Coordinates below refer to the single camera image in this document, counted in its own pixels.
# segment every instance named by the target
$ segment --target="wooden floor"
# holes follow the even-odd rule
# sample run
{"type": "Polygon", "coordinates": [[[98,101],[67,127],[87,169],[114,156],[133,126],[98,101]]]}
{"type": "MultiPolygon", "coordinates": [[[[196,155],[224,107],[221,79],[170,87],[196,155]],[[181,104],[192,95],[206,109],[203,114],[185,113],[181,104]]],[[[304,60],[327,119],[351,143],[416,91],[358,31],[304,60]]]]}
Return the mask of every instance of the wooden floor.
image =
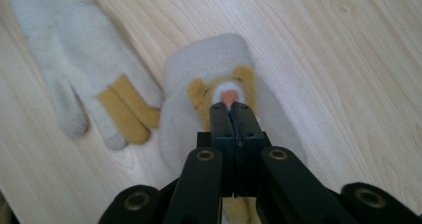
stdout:
{"type": "MultiPolygon", "coordinates": [[[[213,35],[248,41],[327,187],[374,184],[422,213],[422,0],[99,0],[163,84],[165,59],[213,35]]],[[[59,130],[0,0],[0,189],[23,223],[96,223],[134,184],[165,185],[157,132],[106,150],[59,130]]]]}

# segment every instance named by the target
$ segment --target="light wood floor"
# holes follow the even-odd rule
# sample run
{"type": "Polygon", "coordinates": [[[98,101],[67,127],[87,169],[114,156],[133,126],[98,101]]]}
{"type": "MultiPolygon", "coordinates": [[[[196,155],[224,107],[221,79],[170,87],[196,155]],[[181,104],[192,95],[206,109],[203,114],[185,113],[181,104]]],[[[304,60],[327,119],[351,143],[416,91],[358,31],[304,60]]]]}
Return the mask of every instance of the light wood floor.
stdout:
{"type": "MultiPolygon", "coordinates": [[[[324,185],[367,182],[422,213],[422,0],[99,1],[161,85],[177,49],[243,35],[324,185]]],[[[164,186],[157,143],[65,137],[0,0],[0,189],[23,223],[96,223],[126,187],[164,186]]]]}

